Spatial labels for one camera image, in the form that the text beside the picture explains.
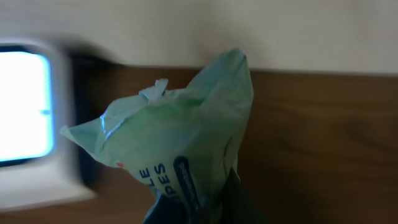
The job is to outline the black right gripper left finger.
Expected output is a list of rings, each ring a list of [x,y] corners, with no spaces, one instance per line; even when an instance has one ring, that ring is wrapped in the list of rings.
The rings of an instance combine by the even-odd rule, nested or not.
[[[186,222],[187,214],[184,206],[162,195],[147,212],[143,224],[186,224]]]

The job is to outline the teal wipes packet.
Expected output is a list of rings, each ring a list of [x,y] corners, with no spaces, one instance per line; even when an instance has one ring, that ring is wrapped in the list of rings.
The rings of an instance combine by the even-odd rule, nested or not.
[[[160,79],[114,100],[104,114],[61,134],[94,160],[128,171],[187,221],[219,223],[221,194],[237,167],[254,90],[244,53],[222,53],[185,87]]]

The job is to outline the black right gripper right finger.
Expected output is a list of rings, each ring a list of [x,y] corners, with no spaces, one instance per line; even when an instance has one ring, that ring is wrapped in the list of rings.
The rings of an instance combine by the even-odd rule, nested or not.
[[[222,224],[255,224],[256,213],[245,196],[240,179],[231,169],[222,193]]]

